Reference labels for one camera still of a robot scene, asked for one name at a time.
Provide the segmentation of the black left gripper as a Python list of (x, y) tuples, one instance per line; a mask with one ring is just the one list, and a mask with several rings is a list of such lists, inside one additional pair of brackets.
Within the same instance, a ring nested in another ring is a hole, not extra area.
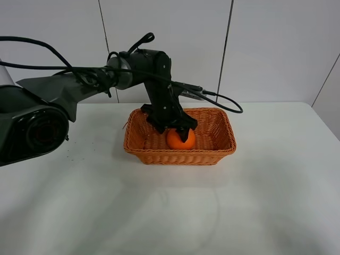
[(198, 121), (184, 112), (179, 96), (184, 91), (166, 82), (147, 80), (144, 82), (150, 104), (141, 107), (147, 114), (147, 121), (163, 134), (167, 128), (176, 129), (182, 142), (186, 142), (191, 129), (195, 130)]

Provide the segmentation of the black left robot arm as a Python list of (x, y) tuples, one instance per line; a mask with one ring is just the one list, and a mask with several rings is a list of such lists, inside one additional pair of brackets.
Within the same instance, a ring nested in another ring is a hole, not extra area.
[(111, 88), (144, 84), (150, 103), (141, 107), (159, 132), (174, 128), (182, 139), (198, 122), (179, 96), (201, 96), (202, 88), (171, 80), (171, 59), (161, 51), (112, 52), (104, 67), (69, 66), (52, 76), (1, 86), (1, 165), (48, 154), (67, 138), (79, 102)]

